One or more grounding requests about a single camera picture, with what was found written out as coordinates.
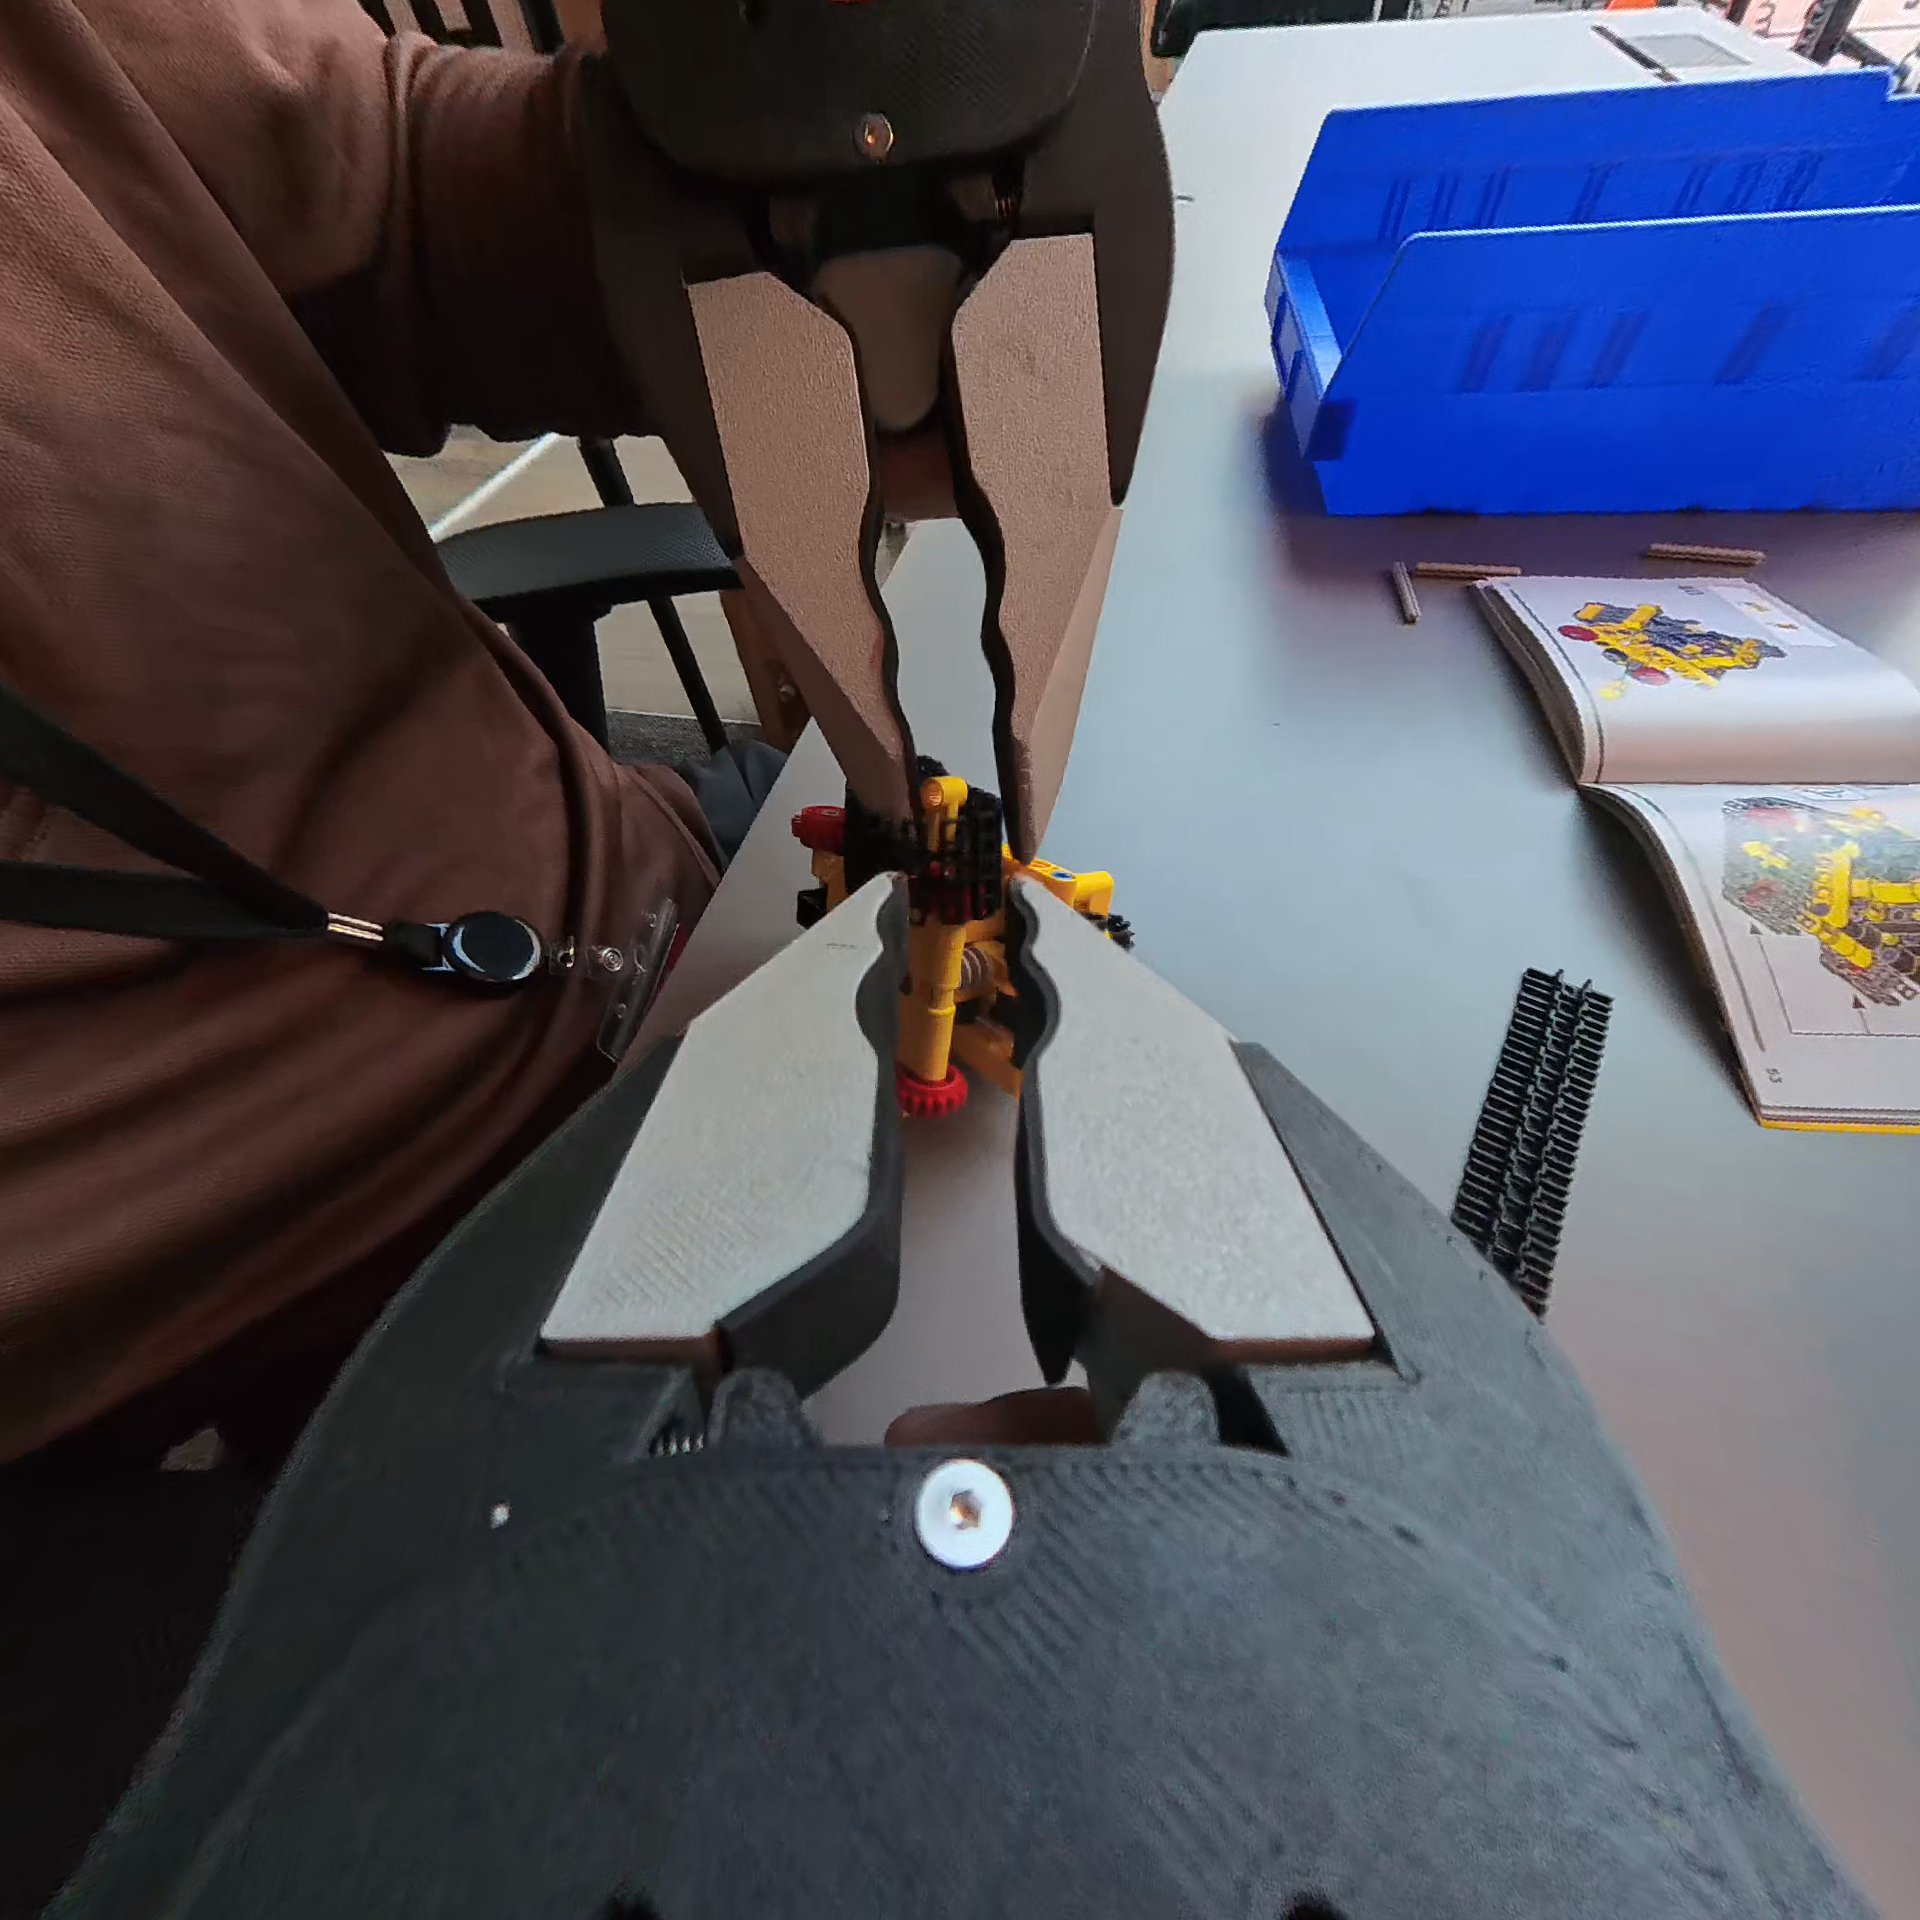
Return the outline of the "black office chair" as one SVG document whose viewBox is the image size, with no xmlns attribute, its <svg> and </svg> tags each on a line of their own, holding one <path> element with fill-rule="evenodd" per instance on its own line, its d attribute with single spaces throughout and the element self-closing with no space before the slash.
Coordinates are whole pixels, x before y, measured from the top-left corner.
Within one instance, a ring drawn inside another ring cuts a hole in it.
<svg viewBox="0 0 1920 1920">
<path fill-rule="evenodd" d="M 696 504 L 637 502 L 608 438 L 580 438 L 578 450 L 596 504 L 463 527 L 447 522 L 435 532 L 444 567 L 603 744 L 608 694 L 596 626 L 615 608 L 647 608 L 701 743 L 720 752 L 741 725 L 722 718 L 679 602 L 734 591 L 736 567 Z"/>
</svg>

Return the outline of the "person's left forearm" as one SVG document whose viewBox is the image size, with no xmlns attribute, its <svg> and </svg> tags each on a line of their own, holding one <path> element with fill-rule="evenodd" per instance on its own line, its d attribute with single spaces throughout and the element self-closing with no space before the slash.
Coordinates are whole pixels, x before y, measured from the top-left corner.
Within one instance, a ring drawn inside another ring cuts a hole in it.
<svg viewBox="0 0 1920 1920">
<path fill-rule="evenodd" d="M 357 5 L 5 5 L 5 461 L 182 487 L 293 446 L 639 434 L 591 262 L 578 53 Z"/>
</svg>

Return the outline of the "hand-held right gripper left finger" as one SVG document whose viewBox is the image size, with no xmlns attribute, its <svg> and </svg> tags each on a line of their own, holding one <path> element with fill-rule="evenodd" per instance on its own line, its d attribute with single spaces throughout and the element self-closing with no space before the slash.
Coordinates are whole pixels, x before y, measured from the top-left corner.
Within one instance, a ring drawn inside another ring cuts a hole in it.
<svg viewBox="0 0 1920 1920">
<path fill-rule="evenodd" d="M 662 1051 L 548 1350 L 806 1397 L 872 1346 L 899 1301 L 906 933 L 906 879 L 877 876 Z"/>
</svg>

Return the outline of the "yellow lego bulldozer model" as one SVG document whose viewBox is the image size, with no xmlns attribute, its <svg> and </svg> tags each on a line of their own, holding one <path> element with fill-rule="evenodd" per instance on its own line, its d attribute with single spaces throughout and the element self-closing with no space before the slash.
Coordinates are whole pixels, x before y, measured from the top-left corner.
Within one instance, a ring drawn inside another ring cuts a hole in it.
<svg viewBox="0 0 1920 1920">
<path fill-rule="evenodd" d="M 957 786 L 920 784 L 919 818 L 943 805 L 955 813 Z M 811 927 L 848 893 L 843 886 L 842 807 L 803 807 L 794 837 L 808 853 L 811 885 L 797 893 L 797 925 Z M 1005 957 L 1005 892 L 1027 877 L 1060 898 L 1103 938 L 1132 948 L 1132 923 L 1112 912 L 1109 871 L 1070 871 L 1042 856 L 1018 860 L 1004 840 L 1002 904 L 964 925 L 916 923 L 908 907 L 906 978 L 895 1040 L 895 1093 L 906 1117 L 957 1112 L 973 1082 L 1007 1098 L 1021 1088 L 1018 1062 L 1020 996 Z"/>
</svg>

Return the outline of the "clear badge holder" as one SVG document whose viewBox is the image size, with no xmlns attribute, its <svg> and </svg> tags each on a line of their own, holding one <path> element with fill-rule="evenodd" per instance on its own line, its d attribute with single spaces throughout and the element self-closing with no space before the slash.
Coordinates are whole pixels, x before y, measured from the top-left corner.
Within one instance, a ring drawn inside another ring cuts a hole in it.
<svg viewBox="0 0 1920 1920">
<path fill-rule="evenodd" d="M 680 942 L 680 909 L 672 895 L 658 895 L 639 914 L 628 942 L 591 948 L 594 980 L 608 991 L 608 1005 L 596 1029 L 596 1048 L 613 1064 L 621 1064 L 648 1015 Z"/>
</svg>

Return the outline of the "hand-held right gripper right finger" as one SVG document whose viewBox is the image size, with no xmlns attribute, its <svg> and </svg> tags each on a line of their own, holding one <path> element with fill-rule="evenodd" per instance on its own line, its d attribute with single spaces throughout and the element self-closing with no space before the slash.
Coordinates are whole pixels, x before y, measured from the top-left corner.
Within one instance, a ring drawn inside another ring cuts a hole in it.
<svg viewBox="0 0 1920 1920">
<path fill-rule="evenodd" d="M 1327 1228 L 1224 1027 L 1036 879 L 1015 879 L 1021 1311 L 1050 1383 L 1359 1359 Z"/>
</svg>

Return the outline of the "open lego instruction booklet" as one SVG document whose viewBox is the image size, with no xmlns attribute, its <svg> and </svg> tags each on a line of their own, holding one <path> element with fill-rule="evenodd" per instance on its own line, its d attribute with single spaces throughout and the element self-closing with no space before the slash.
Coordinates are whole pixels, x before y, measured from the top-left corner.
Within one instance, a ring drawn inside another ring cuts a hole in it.
<svg viewBox="0 0 1920 1920">
<path fill-rule="evenodd" d="M 1756 583 L 1472 598 L 1662 871 L 1759 1122 L 1916 1133 L 1916 685 Z"/>
</svg>

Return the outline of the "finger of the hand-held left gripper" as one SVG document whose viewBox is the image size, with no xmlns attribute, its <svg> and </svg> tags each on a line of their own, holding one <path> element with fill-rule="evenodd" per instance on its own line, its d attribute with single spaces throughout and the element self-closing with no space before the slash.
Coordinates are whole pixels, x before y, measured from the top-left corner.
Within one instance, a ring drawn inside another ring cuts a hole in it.
<svg viewBox="0 0 1920 1920">
<path fill-rule="evenodd" d="M 997 676 L 1005 827 L 1040 853 L 1112 570 L 1098 264 L 1087 232 L 1020 238 L 951 319 L 951 381 L 975 540 L 997 538 L 983 650 Z"/>
<path fill-rule="evenodd" d="M 895 636 L 872 579 L 879 495 L 845 325 L 779 276 L 688 291 L 743 588 L 858 799 L 916 815 Z"/>
</svg>

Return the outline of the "blue plastic bin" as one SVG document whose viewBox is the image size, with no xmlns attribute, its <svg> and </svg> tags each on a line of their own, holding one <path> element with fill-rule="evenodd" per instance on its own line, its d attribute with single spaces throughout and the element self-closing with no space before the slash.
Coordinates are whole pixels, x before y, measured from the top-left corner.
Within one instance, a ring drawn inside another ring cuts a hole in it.
<svg viewBox="0 0 1920 1920">
<path fill-rule="evenodd" d="M 1267 286 L 1325 509 L 1912 509 L 1916 179 L 1864 71 L 1327 111 Z"/>
</svg>

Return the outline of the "person in brown shirt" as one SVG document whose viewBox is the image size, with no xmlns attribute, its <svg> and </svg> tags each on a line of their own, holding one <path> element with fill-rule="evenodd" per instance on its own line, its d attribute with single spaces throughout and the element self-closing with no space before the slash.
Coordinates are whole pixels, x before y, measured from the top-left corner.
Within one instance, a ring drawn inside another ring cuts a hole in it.
<svg viewBox="0 0 1920 1920">
<path fill-rule="evenodd" d="M 300 892 L 631 939 L 718 885 L 383 487 L 293 446 L 182 487 L 5 461 L 5 683 Z M 301 946 L 5 925 L 5 1455 L 357 1317 L 599 1079 L 608 996 Z"/>
</svg>

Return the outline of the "black round badge reel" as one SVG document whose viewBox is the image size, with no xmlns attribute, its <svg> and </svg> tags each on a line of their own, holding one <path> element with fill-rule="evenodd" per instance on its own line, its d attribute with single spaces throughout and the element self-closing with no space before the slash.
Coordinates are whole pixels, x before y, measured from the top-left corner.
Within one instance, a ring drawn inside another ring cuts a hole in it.
<svg viewBox="0 0 1920 1920">
<path fill-rule="evenodd" d="M 527 920 L 472 909 L 450 920 L 388 920 L 375 957 L 475 991 L 517 991 L 559 972 L 559 951 Z"/>
</svg>

